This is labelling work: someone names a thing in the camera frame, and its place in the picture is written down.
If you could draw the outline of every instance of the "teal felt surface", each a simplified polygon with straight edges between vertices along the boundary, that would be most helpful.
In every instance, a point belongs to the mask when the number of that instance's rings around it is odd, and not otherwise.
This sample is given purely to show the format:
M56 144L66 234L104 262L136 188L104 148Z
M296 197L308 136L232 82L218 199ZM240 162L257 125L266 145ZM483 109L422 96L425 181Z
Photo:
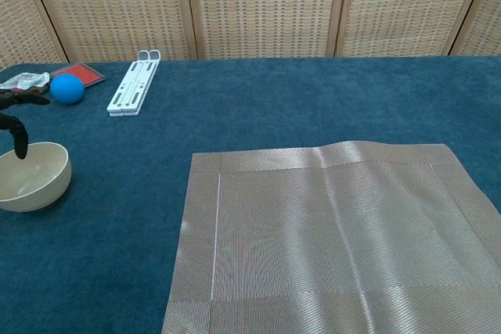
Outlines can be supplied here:
M5 112L64 145L74 174L44 210L0 210L3 334L159 333L192 153L445 143L501 208L501 57L163 61L141 113L108 117L128 65L89 64L106 81L77 105Z

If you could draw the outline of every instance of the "wicker panel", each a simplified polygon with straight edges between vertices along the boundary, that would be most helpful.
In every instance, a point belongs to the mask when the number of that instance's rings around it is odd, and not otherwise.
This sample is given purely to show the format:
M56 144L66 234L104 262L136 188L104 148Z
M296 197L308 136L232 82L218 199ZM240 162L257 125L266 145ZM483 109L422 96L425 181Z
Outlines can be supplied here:
M333 0L198 0L207 58L324 56Z
M59 62L34 0L0 1L0 70L18 63Z
M348 16L340 26L343 37L337 53L440 55L448 50L446 42L454 33L456 20L462 17L464 3L465 0L351 0Z
M501 55L501 0L481 0L462 55Z
M132 60L138 50L145 48L160 49L163 59L189 57L181 0L47 0L47 3L62 29L59 32L65 34L71 59Z

